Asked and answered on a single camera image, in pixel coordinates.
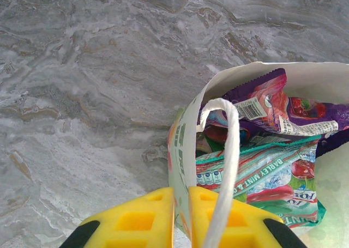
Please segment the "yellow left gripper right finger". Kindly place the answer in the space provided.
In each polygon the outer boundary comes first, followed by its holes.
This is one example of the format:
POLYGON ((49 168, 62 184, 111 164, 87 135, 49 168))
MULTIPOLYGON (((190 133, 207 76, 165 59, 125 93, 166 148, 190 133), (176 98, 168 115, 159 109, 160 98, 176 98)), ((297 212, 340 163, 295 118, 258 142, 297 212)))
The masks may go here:
POLYGON ((275 214, 238 200, 218 217, 223 232, 213 225, 219 194, 198 186, 189 187, 192 247, 306 247, 275 214))

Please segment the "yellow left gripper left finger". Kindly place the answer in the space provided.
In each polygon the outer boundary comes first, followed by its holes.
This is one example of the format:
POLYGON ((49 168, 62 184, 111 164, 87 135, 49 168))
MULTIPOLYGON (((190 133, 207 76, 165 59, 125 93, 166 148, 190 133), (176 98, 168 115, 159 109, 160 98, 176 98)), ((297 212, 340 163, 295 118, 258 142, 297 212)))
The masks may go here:
POLYGON ((165 187, 83 220, 61 247, 173 247, 175 198, 165 187))

